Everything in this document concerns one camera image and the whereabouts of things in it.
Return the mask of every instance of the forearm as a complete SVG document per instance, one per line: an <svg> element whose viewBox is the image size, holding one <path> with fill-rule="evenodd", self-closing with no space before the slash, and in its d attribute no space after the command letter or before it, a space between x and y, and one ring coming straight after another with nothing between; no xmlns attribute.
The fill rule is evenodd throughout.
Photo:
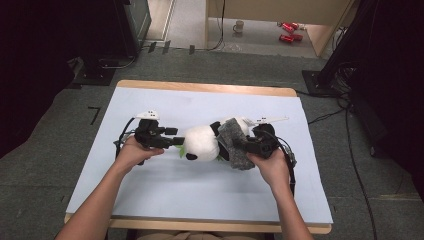
<svg viewBox="0 0 424 240"><path fill-rule="evenodd" d="M313 239L300 215L289 186L272 188L280 216L281 230L285 240Z"/></svg>
<svg viewBox="0 0 424 240"><path fill-rule="evenodd" d="M56 239L104 239L125 173L112 166Z"/></svg>

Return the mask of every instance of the black cable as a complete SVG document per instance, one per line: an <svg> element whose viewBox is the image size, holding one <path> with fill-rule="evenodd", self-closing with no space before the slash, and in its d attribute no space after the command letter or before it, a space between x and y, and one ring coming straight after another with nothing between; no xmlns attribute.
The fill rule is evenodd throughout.
<svg viewBox="0 0 424 240"><path fill-rule="evenodd" d="M325 119L327 119L327 118L329 118L329 117L331 117L331 116L334 116L334 115L336 115L336 114L338 114L338 113L343 112L344 110L345 110L345 109L344 109L344 108L342 108L342 109L339 109L339 110L337 110L337 111L335 111L335 112L333 112L333 113L329 113L329 114L325 114L325 115L323 115L323 116L317 117L317 118L315 118L314 120L312 120L312 121L308 122L308 125L311 125L311 124L313 124L313 123L316 123L316 122L319 122L319 121L325 120Z"/></svg>
<svg viewBox="0 0 424 240"><path fill-rule="evenodd" d="M356 178L358 179L359 185L360 185L361 190L362 190L362 194L364 195L365 202L367 204L368 213L370 215L370 220L371 220L371 225L372 225L372 232L373 232L373 235L374 235L374 240L377 240L377 230L376 230L376 227L375 227L374 215L372 213L372 209L371 209L371 205L370 205L370 202L369 202L369 199L368 199L368 195L365 191L365 187L364 187L364 184L362 183L361 177L359 176L358 168L356 167L356 162L355 162L355 159L353 157L352 141L351 141L351 138L350 138L348 114L349 114L349 110L346 109L345 120L346 120L347 141L348 141L348 144L349 144L350 157L351 157L351 160L352 160L353 169L355 170Z"/></svg>

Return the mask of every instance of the wrist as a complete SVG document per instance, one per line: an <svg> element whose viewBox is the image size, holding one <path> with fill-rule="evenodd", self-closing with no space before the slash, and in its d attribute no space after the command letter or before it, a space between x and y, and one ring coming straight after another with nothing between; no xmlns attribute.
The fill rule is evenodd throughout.
<svg viewBox="0 0 424 240"><path fill-rule="evenodd" d="M288 183L274 184L274 185L271 185L270 187L271 187L272 194L275 197L285 196L287 194L292 195L292 192L290 190L290 185Z"/></svg>
<svg viewBox="0 0 424 240"><path fill-rule="evenodd" d="M112 166L110 166L109 171L110 173L112 173L113 175L115 175L116 177L125 177L125 175L127 175L127 173L129 173L131 171L132 168L127 167L127 166L123 166L121 163L115 161Z"/></svg>

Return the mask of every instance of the white plush toy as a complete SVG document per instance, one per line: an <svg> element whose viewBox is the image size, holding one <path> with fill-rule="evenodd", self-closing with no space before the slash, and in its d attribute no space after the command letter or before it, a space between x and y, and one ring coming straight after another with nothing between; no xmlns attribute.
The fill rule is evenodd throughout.
<svg viewBox="0 0 424 240"><path fill-rule="evenodd" d="M196 126L188 129L184 136L185 140L183 145L184 152L186 153L185 157L188 160L202 162L212 161L219 156L228 160L228 153L226 153L225 148L218 143L216 136L218 136L218 127L229 119L231 118L212 123L209 126ZM249 135L249 127L243 120L245 118L235 117L235 119L240 125L243 133L246 136Z"/></svg>

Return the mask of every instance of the person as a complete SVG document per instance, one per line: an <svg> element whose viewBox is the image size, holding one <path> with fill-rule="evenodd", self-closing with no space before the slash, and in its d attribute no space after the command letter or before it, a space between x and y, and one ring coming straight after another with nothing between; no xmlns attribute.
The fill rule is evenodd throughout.
<svg viewBox="0 0 424 240"><path fill-rule="evenodd" d="M125 175L135 165L163 152L163 149L146 149L133 136L129 137L100 183L55 239L103 240L107 233L119 187ZM289 172L283 152L279 149L275 150L266 160L251 153L247 153L247 157L258 166L262 177L271 188L277 202L284 239L313 239L291 194L288 181Z"/></svg>

